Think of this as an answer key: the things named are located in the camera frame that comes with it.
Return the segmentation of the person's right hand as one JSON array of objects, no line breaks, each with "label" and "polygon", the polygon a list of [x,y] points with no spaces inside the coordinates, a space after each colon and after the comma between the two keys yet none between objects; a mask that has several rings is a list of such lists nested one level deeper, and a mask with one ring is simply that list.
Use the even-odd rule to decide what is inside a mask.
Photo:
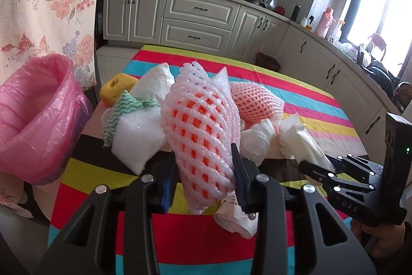
[{"label": "person's right hand", "polygon": [[358,240],[361,240],[363,234],[376,238],[377,241],[369,254],[371,257],[380,258],[388,257],[403,247],[406,234],[406,222],[403,222],[399,226],[384,224],[376,228],[371,228],[360,223],[360,221],[352,219],[350,229]]}]

